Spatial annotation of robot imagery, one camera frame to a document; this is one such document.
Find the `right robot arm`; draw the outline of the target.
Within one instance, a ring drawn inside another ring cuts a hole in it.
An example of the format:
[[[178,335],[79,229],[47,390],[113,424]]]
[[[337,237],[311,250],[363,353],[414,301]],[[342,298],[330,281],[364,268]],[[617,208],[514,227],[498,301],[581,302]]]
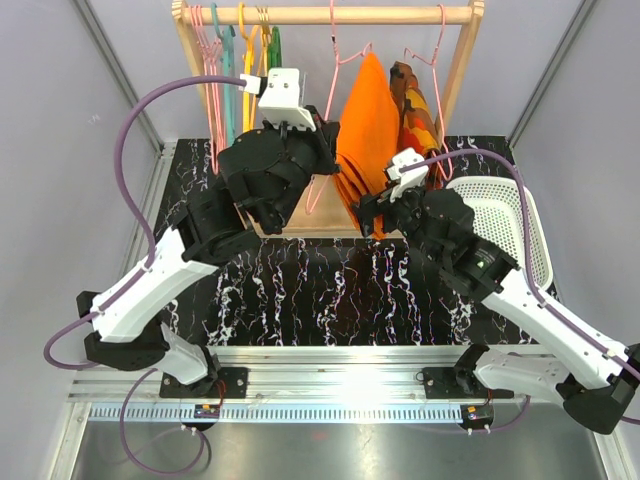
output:
[[[507,318],[550,353],[521,357],[474,344],[453,367],[460,393],[509,390],[538,397],[591,431],[613,432],[639,386],[639,348],[606,339],[527,282],[503,248],[506,240],[522,242],[512,205],[413,187],[400,196],[390,190],[366,195],[353,211],[362,235],[372,234],[381,218],[385,231],[401,232],[449,288]]]

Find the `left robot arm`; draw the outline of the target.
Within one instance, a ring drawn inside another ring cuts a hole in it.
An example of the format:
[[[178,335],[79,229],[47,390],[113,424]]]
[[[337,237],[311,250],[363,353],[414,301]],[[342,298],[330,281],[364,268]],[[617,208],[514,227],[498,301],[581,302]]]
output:
[[[306,121],[265,122],[218,155],[219,173],[187,201],[141,260],[109,290],[80,294],[91,317],[87,359],[120,371],[155,368],[195,397],[213,392],[221,369],[216,355],[176,334],[160,311],[184,290],[210,276],[263,235],[287,226],[313,176],[338,170],[340,125],[303,108]]]

